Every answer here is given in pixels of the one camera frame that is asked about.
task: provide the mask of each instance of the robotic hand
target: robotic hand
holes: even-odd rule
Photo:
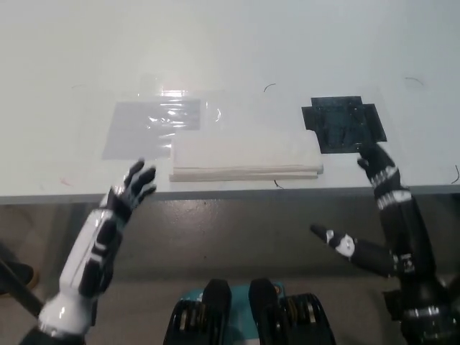
[[[436,277],[431,243],[415,199],[379,145],[363,147],[359,153],[358,164],[374,190],[386,246],[322,225],[312,225],[311,231],[354,265],[399,279],[400,290],[384,293],[384,297],[409,344],[460,344],[459,315],[452,307],[449,289]]]
[[[110,285],[123,230],[134,209],[155,191],[155,168],[139,161],[92,210],[65,263],[59,293],[43,307],[39,325],[21,345],[79,345],[95,317],[98,297]]]

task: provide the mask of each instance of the gray floor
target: gray floor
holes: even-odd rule
[[[419,198],[441,274],[460,263],[460,203]],[[35,293],[53,295],[60,269],[88,206],[0,208],[0,255],[39,267]],[[315,293],[339,344],[399,344],[380,292],[395,281],[367,275],[313,237],[320,222],[363,239],[382,241],[371,198],[146,202],[126,229],[114,282],[99,308],[88,344],[161,344],[178,297],[212,277],[249,282],[268,276],[288,293]],[[0,344],[17,344],[34,323],[14,301],[0,300]]]

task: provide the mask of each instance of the black mechanical part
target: black mechanical part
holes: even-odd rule
[[[249,288],[249,303],[261,345],[335,345],[334,335],[319,299],[313,294],[278,300],[266,278]]]
[[[254,279],[249,286],[248,298],[251,305],[252,318],[257,328],[259,328],[262,311],[267,306],[275,305],[278,302],[275,286],[267,278]]]
[[[345,237],[344,234],[329,230],[325,226],[318,224],[313,224],[310,230],[332,249],[339,247]],[[361,239],[353,239],[353,245],[353,254],[350,257],[343,256],[343,258],[348,259],[357,267],[383,277],[390,277],[396,274],[397,264],[388,249]]]
[[[259,329],[262,345],[336,345],[323,306],[311,293],[265,307]]]
[[[211,280],[201,302],[180,300],[172,311],[164,345],[222,345],[231,306],[225,280]]]

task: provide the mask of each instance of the black robotic arm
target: black robotic arm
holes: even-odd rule
[[[385,246],[322,225],[312,225],[311,231],[357,267],[399,279],[400,289],[384,296],[409,344],[460,344],[460,318],[449,288],[436,277],[430,239],[416,200],[378,144],[361,148],[360,155],[358,164],[374,190]]]

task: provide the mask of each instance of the robot finger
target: robot finger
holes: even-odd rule
[[[144,164],[144,160],[141,158],[132,167],[129,168],[128,175],[124,179],[125,187],[128,187],[131,184],[132,178],[134,177],[134,175],[136,175],[139,171],[142,170]]]
[[[368,241],[354,239],[348,234],[337,233],[322,225],[315,224],[310,229],[353,265],[383,277],[396,274],[397,264],[388,249]]]
[[[150,187],[146,190],[144,190],[141,194],[141,196],[139,197],[139,203],[142,203],[142,201],[149,195],[153,194],[155,191],[157,190],[157,186],[156,185],[153,185],[153,187]]]
[[[145,185],[148,185],[155,179],[155,174],[157,170],[155,167],[150,167],[139,175],[136,181],[133,182],[131,191],[135,196],[138,196],[141,193],[142,188]]]

